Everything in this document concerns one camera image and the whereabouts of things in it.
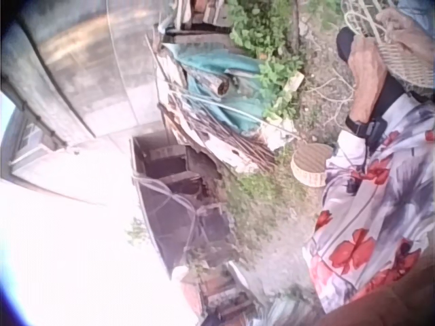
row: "floral shirt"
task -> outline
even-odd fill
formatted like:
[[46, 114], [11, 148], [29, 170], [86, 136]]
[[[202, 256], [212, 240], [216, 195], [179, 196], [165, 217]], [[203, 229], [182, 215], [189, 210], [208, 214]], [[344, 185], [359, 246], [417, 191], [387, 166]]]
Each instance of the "floral shirt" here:
[[371, 157], [347, 131], [326, 162], [323, 210], [303, 249], [326, 312], [403, 277], [434, 220], [435, 106], [402, 95]]

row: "woven hat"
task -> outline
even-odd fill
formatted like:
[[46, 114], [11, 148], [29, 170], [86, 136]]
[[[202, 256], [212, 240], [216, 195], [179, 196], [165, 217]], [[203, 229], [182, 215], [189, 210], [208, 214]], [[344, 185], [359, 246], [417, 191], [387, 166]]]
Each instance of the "woven hat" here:
[[297, 180], [309, 187], [323, 187], [326, 180], [326, 160], [332, 155], [332, 147], [313, 143], [299, 147], [292, 157], [292, 171]]
[[431, 64], [405, 52], [398, 44], [385, 38], [385, 28], [376, 23], [376, 15], [387, 7], [394, 6], [392, 0], [342, 0], [341, 9], [346, 25], [355, 33], [377, 39], [379, 51], [389, 72], [404, 86], [421, 95], [429, 95], [434, 87], [434, 70]]

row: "hand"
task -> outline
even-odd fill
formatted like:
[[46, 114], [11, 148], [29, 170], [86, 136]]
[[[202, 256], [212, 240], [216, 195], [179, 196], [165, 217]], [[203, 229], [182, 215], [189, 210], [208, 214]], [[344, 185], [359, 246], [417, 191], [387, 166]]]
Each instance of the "hand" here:
[[377, 14], [376, 19], [387, 29], [387, 37], [402, 45], [404, 51], [434, 64], [435, 41], [409, 16], [396, 8], [387, 8]]
[[375, 39], [356, 35], [352, 42], [349, 68], [355, 79], [355, 100], [349, 113], [354, 122], [368, 123], [382, 91], [387, 67], [382, 61]]

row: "black watch strap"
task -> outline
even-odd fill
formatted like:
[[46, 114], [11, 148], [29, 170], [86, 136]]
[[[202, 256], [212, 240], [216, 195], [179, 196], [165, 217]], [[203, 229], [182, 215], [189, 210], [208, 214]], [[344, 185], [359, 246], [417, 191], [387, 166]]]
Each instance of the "black watch strap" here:
[[354, 122], [349, 116], [346, 117], [345, 123], [346, 127], [348, 127], [356, 137], [364, 139], [367, 138], [367, 130], [370, 123], [363, 124], [361, 122]]

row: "red flower print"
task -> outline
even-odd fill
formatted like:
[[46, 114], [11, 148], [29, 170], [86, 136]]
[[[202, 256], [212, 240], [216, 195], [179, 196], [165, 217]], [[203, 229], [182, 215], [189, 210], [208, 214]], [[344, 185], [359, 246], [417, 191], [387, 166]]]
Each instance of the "red flower print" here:
[[346, 275], [350, 271], [351, 262], [357, 270], [370, 259], [375, 249], [375, 240], [373, 237], [364, 240], [367, 232], [366, 229], [356, 230], [352, 234], [353, 242], [343, 241], [329, 257], [333, 268], [343, 268], [341, 275]]
[[374, 160], [368, 167], [367, 173], [352, 171], [351, 176], [360, 180], [371, 180], [375, 185], [383, 185], [389, 176], [388, 164], [392, 160], [392, 155], [383, 160]]
[[424, 133], [424, 138], [426, 139], [426, 141], [431, 141], [434, 142], [435, 141], [435, 134], [433, 130], [428, 130]]
[[310, 263], [310, 277], [315, 285], [315, 290], [318, 294], [323, 291], [329, 278], [332, 276], [333, 271], [321, 260], [319, 255], [311, 258]]
[[412, 242], [403, 239], [396, 251], [396, 258], [394, 260], [393, 266], [388, 270], [382, 270], [378, 272], [371, 280], [363, 287], [356, 295], [352, 298], [353, 300], [364, 297], [366, 294], [372, 292], [373, 290], [383, 286], [388, 285], [401, 279], [406, 273], [408, 273], [411, 268], [417, 263], [420, 258], [421, 249], [409, 253], [412, 247]]
[[329, 211], [322, 211], [319, 215], [319, 218], [317, 219], [317, 223], [315, 224], [314, 231], [317, 231], [322, 226], [325, 226], [331, 221], [331, 213]]
[[391, 143], [393, 143], [396, 140], [396, 138], [399, 136], [399, 134], [400, 134], [400, 132], [398, 132], [397, 130], [391, 132], [387, 136], [387, 138], [383, 141], [382, 145], [389, 146]]

